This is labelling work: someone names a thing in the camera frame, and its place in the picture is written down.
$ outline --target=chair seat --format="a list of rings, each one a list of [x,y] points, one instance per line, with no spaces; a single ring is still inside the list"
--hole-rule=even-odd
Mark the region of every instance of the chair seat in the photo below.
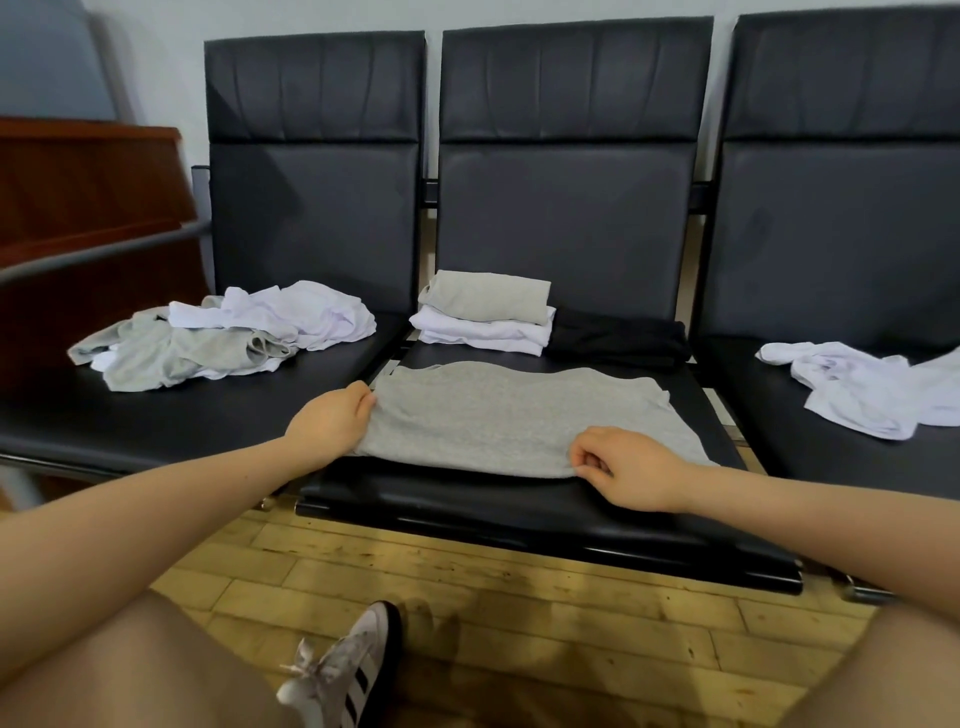
[[[960,427],[921,425],[893,442],[825,420],[804,409],[810,390],[789,367],[756,359],[765,343],[705,337],[695,351],[769,474],[960,499]]]
[[[270,374],[190,379],[152,392],[110,392],[89,367],[58,370],[0,399],[0,458],[110,477],[265,442],[323,392],[372,374],[409,330],[376,314],[376,334],[300,352]]]
[[[416,344],[400,363],[419,369],[465,360],[541,373],[583,366],[545,356],[424,344]],[[611,376],[652,376],[670,392],[709,457],[743,467],[689,370],[595,368]],[[774,546],[706,519],[616,508],[579,478],[520,478],[343,458],[303,486],[300,495],[303,515],[742,586],[795,592],[801,586],[793,556]]]

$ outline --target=shoe sole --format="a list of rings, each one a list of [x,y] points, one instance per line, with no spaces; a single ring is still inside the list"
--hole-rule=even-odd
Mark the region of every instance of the shoe sole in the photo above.
[[[403,620],[400,618],[400,610],[389,601],[378,603],[383,604],[387,612],[387,644],[383,651],[383,665],[371,685],[357,728],[374,728],[380,723],[390,704],[396,671],[403,656]]]

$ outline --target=bare leg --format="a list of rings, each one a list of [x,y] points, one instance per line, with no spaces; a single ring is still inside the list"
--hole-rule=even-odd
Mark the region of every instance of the bare leg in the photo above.
[[[0,725],[300,728],[263,677],[147,592],[0,691]]]
[[[960,625],[905,604],[885,607],[780,726],[852,725],[960,725]]]

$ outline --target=shoe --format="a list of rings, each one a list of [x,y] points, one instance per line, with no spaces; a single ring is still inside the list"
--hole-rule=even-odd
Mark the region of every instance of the shoe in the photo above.
[[[276,699],[299,711],[305,728],[372,728],[386,708],[402,648],[399,610],[377,601],[320,660],[301,641],[287,667],[299,677],[281,685]]]

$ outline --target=folded black clothing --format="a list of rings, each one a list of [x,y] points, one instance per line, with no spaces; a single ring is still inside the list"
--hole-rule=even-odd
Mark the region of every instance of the folded black clothing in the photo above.
[[[557,308],[543,353],[585,363],[676,369],[690,358],[690,346],[679,321],[618,319]]]

